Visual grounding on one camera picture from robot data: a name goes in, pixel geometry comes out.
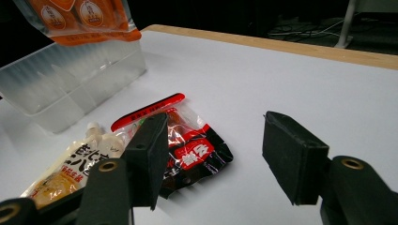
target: white table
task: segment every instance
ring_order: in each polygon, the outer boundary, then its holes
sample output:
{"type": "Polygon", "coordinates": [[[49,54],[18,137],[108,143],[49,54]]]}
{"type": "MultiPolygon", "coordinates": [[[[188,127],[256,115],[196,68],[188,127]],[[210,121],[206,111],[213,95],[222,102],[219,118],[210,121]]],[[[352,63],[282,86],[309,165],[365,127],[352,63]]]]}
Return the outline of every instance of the white table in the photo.
{"type": "Polygon", "coordinates": [[[290,115],[330,146],[370,163],[398,190],[398,71],[144,31],[147,72],[63,133],[42,132],[0,101],[0,200],[18,197],[97,121],[181,92],[235,159],[220,173],[134,208],[144,224],[322,224],[319,204],[292,206],[262,158],[266,111],[290,115]]]}

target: food pouch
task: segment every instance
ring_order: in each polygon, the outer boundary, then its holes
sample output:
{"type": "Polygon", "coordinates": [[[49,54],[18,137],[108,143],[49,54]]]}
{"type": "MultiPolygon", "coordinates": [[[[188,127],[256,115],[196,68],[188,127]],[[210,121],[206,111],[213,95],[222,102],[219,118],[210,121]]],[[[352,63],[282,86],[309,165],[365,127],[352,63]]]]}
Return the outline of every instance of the food pouch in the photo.
{"type": "Polygon", "coordinates": [[[184,98],[183,94],[175,94],[129,113],[111,126],[128,143],[148,116],[168,114],[169,160],[160,192],[166,199],[174,191],[218,173],[233,160],[223,139],[183,103],[184,98]]]}
{"type": "Polygon", "coordinates": [[[73,142],[22,197],[33,199],[38,209],[53,203],[83,188],[94,164],[120,158],[124,147],[122,139],[113,133],[103,134],[97,123],[90,123],[86,138],[73,142]]]}
{"type": "Polygon", "coordinates": [[[14,3],[30,24],[61,45],[141,38],[127,0],[14,0],[14,3]]]}

